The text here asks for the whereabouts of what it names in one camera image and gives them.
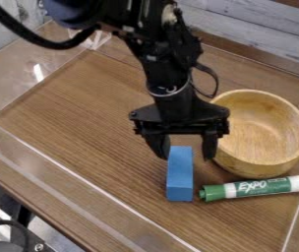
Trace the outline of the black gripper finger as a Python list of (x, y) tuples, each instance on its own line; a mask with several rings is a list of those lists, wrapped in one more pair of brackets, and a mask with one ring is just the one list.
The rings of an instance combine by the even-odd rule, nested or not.
[(217, 150), (217, 134), (215, 131), (205, 131), (201, 135), (201, 154), (204, 159), (213, 159)]
[(170, 139), (169, 134), (161, 131), (152, 131), (144, 134), (145, 143), (160, 159), (166, 159), (170, 150)]

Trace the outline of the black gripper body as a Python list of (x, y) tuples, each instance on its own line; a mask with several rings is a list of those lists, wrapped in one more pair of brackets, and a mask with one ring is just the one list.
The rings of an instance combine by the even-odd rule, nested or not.
[(219, 138), (229, 133), (229, 109), (201, 100), (192, 88), (177, 94), (157, 96), (154, 102), (129, 112), (133, 131), (150, 135), (203, 135), (213, 132)]

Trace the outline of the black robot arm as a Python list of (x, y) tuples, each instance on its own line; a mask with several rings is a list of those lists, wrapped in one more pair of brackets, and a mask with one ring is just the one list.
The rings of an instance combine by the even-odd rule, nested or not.
[(41, 0), (43, 10), (63, 27), (78, 33), (63, 41), (37, 35), (0, 6), (0, 24), (31, 44), (54, 50), (76, 47), (96, 31), (124, 41), (141, 64), (145, 86), (154, 102), (129, 112), (133, 131), (156, 157), (169, 156), (169, 136), (197, 135), (205, 159), (216, 156), (217, 140), (229, 133), (229, 110), (203, 100), (191, 72), (215, 76), (197, 62), (200, 39), (184, 21), (176, 0)]

